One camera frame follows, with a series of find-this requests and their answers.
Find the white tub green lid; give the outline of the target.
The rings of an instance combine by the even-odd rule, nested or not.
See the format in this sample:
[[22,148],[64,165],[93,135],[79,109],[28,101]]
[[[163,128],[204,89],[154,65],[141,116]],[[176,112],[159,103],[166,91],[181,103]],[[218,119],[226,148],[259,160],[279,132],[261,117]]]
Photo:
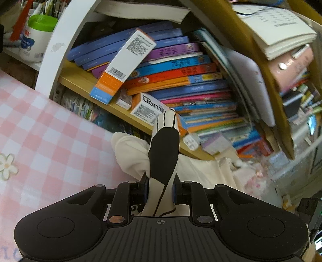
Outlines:
[[58,19],[48,15],[29,18],[20,42],[19,56],[28,62],[41,62]]

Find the white orange flat box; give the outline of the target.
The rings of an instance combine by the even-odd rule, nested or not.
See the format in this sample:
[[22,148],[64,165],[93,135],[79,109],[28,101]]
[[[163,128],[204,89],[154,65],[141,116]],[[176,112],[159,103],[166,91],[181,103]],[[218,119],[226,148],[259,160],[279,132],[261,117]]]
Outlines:
[[156,118],[170,108],[147,93],[132,96],[130,114],[153,126]]

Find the open white paper book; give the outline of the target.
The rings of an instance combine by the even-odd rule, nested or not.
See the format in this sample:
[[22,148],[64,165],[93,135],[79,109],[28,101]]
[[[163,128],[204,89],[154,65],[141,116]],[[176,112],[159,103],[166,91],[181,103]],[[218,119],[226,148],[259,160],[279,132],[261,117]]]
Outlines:
[[234,4],[232,9],[269,61],[317,38],[312,27],[287,9],[253,4]]

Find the paperback book lying flat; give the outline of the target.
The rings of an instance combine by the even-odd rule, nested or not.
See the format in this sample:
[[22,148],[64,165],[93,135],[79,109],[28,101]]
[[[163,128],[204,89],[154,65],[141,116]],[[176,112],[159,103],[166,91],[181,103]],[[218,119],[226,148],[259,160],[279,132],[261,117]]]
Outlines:
[[190,12],[189,8],[121,1],[101,1],[95,11],[115,18],[131,20],[168,20],[182,23]]

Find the white orange tall box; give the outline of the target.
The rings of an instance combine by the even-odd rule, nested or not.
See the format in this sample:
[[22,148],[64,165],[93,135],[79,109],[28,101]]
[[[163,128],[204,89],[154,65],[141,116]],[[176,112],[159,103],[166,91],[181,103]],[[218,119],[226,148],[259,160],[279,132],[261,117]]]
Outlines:
[[90,97],[107,105],[134,69],[156,46],[154,40],[136,29],[101,74]]

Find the beige camp life t-shirt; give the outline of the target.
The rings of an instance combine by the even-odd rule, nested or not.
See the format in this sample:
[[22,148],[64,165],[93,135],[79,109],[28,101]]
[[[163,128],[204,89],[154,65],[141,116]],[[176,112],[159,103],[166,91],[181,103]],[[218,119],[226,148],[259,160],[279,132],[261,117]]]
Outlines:
[[122,171],[140,180],[145,174],[162,176],[177,174],[181,181],[198,182],[204,188],[213,188],[216,184],[225,184],[245,192],[241,182],[230,169],[231,160],[197,160],[178,153],[178,149],[168,142],[153,149],[148,156],[149,144],[126,133],[114,133],[111,138],[117,163]]

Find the pink case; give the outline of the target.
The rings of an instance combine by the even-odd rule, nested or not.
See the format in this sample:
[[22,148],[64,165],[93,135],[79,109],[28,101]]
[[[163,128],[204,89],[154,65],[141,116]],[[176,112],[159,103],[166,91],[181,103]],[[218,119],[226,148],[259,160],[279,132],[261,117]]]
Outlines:
[[278,91],[286,92],[313,59],[312,48],[309,44],[305,44],[269,61],[268,67],[276,80]]

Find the white charger block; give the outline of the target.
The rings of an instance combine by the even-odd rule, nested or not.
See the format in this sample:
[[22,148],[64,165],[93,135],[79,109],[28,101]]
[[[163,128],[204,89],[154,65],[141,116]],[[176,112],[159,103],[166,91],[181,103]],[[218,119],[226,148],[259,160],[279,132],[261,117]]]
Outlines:
[[183,142],[191,151],[195,151],[199,148],[201,139],[196,133],[189,133],[183,138]]

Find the pink checkered cartoon bedsheet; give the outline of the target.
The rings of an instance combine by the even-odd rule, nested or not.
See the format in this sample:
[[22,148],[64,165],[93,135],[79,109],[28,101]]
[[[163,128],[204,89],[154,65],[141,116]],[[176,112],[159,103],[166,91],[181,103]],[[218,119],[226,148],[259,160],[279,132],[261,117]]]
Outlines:
[[111,132],[1,73],[1,159],[18,173],[1,180],[1,261],[18,261],[18,221],[95,184],[130,180],[116,162]]

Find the white pink plush bunny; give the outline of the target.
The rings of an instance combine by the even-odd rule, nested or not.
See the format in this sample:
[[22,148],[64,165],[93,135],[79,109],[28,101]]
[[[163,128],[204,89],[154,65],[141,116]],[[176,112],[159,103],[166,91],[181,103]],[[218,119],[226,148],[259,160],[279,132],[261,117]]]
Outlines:
[[234,178],[247,194],[274,206],[282,206],[282,197],[260,163],[238,159],[232,162],[232,167]]

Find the row of colourful books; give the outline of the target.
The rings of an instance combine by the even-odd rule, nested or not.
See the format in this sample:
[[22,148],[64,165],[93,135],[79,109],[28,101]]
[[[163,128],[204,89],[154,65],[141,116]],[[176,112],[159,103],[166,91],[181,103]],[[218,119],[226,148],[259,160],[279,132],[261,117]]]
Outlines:
[[[147,93],[179,116],[180,136],[196,133],[201,139],[197,150],[185,144],[181,152],[201,160],[212,159],[212,139],[222,133],[247,159],[272,154],[269,126],[252,109],[243,83],[236,83],[223,63],[224,52],[210,53],[214,42],[196,40],[167,23],[141,26],[156,43],[153,50],[134,69],[120,87],[121,101],[132,107],[132,96]],[[73,48],[67,61],[91,73],[97,81],[132,34],[131,29],[105,36]],[[97,108],[90,100],[67,88],[62,104],[79,116],[101,122]]]

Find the wooden bookshelf board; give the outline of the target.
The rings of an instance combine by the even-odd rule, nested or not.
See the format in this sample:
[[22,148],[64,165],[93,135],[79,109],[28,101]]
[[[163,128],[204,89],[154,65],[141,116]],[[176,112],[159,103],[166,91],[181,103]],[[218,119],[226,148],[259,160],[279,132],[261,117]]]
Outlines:
[[152,134],[153,126],[132,115],[130,113],[131,107],[129,106],[129,103],[121,101],[121,103],[118,104],[118,98],[120,97],[119,93],[117,93],[107,105],[90,97],[90,92],[96,84],[97,79],[91,73],[78,67],[75,63],[69,62],[66,59],[63,61],[63,67],[58,77],[58,82],[144,133],[148,135]]

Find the black white garment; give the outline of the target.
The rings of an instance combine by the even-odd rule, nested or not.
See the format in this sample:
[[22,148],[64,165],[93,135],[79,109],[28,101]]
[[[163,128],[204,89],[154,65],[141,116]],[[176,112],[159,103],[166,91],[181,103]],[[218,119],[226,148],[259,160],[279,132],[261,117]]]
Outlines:
[[174,212],[172,185],[180,152],[177,115],[173,109],[160,114],[154,124],[148,157],[149,195],[142,215],[161,217]]

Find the white shelf post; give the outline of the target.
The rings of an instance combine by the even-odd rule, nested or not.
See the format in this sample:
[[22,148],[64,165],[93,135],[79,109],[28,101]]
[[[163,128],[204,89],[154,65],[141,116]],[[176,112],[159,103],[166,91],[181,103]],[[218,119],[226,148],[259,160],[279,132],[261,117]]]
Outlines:
[[54,83],[58,80],[66,54],[70,51],[90,14],[100,0],[72,0],[62,13],[42,60],[35,90],[49,97]]

